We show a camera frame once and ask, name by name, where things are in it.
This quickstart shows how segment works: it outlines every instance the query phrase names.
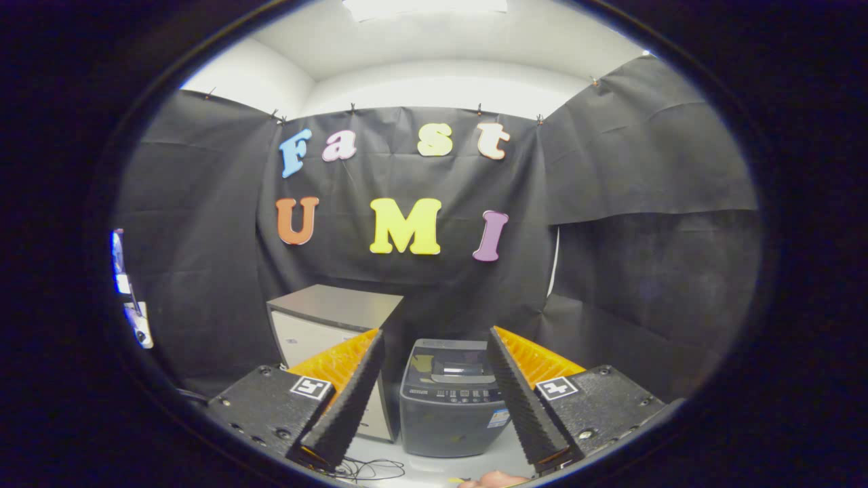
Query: ceiling light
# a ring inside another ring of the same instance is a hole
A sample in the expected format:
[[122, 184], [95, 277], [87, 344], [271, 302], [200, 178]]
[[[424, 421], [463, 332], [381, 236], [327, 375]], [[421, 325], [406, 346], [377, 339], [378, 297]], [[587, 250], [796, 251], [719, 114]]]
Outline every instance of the ceiling light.
[[506, 0], [344, 0], [356, 22], [410, 12], [506, 12]]

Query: hand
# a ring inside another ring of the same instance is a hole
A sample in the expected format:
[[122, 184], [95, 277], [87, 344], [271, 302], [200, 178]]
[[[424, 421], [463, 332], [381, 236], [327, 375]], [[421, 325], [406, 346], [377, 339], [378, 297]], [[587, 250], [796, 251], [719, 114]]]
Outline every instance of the hand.
[[485, 473], [479, 481], [465, 481], [458, 488], [506, 488], [507, 486], [518, 485], [525, 481], [530, 481], [530, 479], [493, 471]]

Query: letter m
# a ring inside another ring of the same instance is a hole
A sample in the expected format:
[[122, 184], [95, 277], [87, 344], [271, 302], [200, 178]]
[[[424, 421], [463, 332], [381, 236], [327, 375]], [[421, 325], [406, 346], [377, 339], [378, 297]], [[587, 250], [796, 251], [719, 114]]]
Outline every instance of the letter m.
[[391, 252], [389, 235], [392, 242], [403, 253], [415, 235], [410, 252], [413, 254], [440, 254], [437, 244], [437, 211], [440, 210], [440, 200], [422, 198], [416, 202], [410, 215], [404, 218], [401, 209], [392, 198], [377, 198], [371, 202], [371, 208], [377, 215], [377, 226], [374, 229], [374, 242], [371, 252], [388, 254]]

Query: label sticker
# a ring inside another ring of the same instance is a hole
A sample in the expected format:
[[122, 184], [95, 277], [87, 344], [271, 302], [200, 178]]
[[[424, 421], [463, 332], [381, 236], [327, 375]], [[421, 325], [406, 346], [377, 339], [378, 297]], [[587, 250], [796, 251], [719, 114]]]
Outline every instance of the label sticker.
[[501, 410], [495, 410], [494, 415], [491, 416], [491, 420], [489, 420], [488, 428], [492, 429], [494, 427], [500, 427], [502, 425], [506, 425], [506, 423], [510, 420], [510, 411], [503, 408]]
[[326, 395], [326, 391], [328, 391], [328, 387], [331, 385], [331, 383], [323, 379], [302, 376], [295, 382], [295, 385], [290, 389], [290, 392], [303, 397], [319, 400]]
[[575, 389], [575, 386], [573, 386], [573, 384], [563, 376], [548, 381], [540, 381], [536, 384], [536, 388], [542, 392], [543, 397], [549, 401], [571, 395], [578, 391]]

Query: washing machine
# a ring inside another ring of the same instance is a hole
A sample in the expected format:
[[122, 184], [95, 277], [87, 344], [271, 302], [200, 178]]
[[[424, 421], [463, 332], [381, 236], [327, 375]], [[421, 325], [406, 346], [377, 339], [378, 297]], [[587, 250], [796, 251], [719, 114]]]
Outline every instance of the washing machine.
[[482, 454], [510, 421], [481, 340], [420, 339], [400, 391], [404, 450], [418, 456]]

